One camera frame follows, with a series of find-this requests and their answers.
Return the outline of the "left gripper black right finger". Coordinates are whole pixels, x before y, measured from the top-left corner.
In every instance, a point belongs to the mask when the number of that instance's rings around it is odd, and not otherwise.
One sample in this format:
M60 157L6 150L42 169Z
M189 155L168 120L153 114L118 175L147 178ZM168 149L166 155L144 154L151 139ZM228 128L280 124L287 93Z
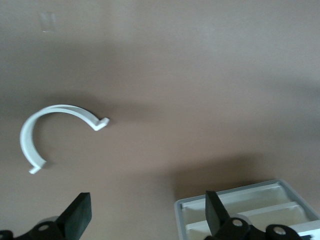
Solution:
M257 229L242 218L230 217L215 191L205 193L205 217L211 235L207 240L299 240L299 234L292 228L268 225L265 231Z

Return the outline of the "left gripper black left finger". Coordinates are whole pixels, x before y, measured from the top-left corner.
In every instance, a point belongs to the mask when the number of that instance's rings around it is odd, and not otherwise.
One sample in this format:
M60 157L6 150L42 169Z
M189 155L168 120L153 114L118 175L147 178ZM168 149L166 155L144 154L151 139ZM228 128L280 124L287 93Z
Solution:
M2 240L79 240L91 219L91 194L82 192L56 220L41 222L17 237L14 237L10 230L1 230L0 238Z

